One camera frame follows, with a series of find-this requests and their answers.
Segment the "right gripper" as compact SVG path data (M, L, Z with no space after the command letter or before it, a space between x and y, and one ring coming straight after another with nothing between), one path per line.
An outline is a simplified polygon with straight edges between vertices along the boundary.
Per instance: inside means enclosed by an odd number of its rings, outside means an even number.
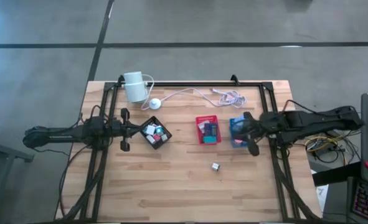
M278 123L282 119L283 113L267 112L256 120L248 111L243 113L243 122L233 124L233 138L245 140L247 148L252 156L260 154L257 142L269 134L279 131Z

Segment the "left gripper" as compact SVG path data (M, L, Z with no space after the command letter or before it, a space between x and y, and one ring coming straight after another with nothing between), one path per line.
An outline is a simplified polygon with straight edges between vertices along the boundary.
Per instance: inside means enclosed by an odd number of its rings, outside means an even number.
M113 118L109 125L109 137L117 138L122 137L123 140L120 142L120 149L124 152L130 151L130 144L127 142L128 138L132 138L134 134L143 133L143 128L146 126L144 123L141 125L132 124L130 119L130 112L127 108L121 109L122 121Z

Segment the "blue plastic basket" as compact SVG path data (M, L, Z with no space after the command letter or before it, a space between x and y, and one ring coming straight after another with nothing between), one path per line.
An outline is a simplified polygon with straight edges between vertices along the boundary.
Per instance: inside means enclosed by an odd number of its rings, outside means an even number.
M233 124L232 124L232 121L234 120L234 118L230 118L230 125L229 125L229 131L230 131L230 142L231 142L231 145L232 147L247 147L247 142L246 141L243 141L241 143L241 145L236 145L235 142L234 142L234 138L233 138Z

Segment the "red plastic basket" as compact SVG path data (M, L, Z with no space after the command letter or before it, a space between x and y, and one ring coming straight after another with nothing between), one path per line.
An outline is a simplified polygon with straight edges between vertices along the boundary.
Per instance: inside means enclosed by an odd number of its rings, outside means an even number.
M212 144L204 144L203 143L203 137L205 135L204 135L204 133L201 133L201 131L198 128L198 124L202 123L202 122L216 123L218 125L218 135L216 136L217 137L217 143L215 143L215 144L220 143L221 142L221 136L220 136L219 122L218 122L217 116L216 115L208 115L208 116L196 117L197 137L198 137L198 140L199 140L199 144L200 145L212 145Z

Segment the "black plastic basket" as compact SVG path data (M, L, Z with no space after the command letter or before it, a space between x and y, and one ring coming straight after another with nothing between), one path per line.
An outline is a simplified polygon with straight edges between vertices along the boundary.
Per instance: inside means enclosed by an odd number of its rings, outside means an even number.
M160 120L157 119L157 117L155 116L152 116L150 117L147 121L144 122L144 124L146 125L145 127L147 127L148 125L153 125L155 127L157 126L162 126L163 127L163 130L164 130L164 134L167 135L168 137L168 140L163 142L162 139L160 139L159 141L156 141L154 144L151 144L147 139L146 139L146 136L147 134L144 134L144 133L140 133L146 140L147 143L150 144L150 146L154 149L154 150L157 150L159 149L161 146L163 146L165 143L167 143L171 138L172 138L172 134L167 130L167 128L162 124L162 122L160 122Z

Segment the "white cylindrical projector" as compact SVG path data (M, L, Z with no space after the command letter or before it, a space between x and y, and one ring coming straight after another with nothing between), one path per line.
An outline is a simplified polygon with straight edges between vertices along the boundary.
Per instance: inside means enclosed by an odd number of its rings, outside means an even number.
M125 79L124 89L130 103L143 102L148 95L146 82L142 72L128 72L123 74Z

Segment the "white paper sheet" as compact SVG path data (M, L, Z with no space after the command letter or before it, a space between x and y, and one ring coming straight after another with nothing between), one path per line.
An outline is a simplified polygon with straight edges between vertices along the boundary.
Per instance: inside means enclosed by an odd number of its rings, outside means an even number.
M328 188L329 188L329 185L322 185L322 186L316 187L318 202L319 202L319 206L322 212L324 211L326 197L328 194Z

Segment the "black aluminium table frame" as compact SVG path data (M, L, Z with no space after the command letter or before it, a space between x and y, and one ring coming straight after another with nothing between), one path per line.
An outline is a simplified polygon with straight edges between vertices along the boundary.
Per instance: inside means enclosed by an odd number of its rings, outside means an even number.
M245 96L243 108L214 107L219 99L210 83L157 83L152 96L162 98L159 110L143 111L128 102L124 90L117 94L116 108L128 108L131 122L141 124L152 116L171 132L172 138L154 150L142 135L133 136L131 149L120 149L115 139L108 150L103 179L99 222L278 222L281 206L291 210L288 197L278 198L271 150L260 141L260 155L230 143L229 120L249 111L258 117L271 108L260 98L255 82L220 81L219 91L235 90ZM200 145L196 117L216 115L221 142ZM218 171L212 164L220 165Z

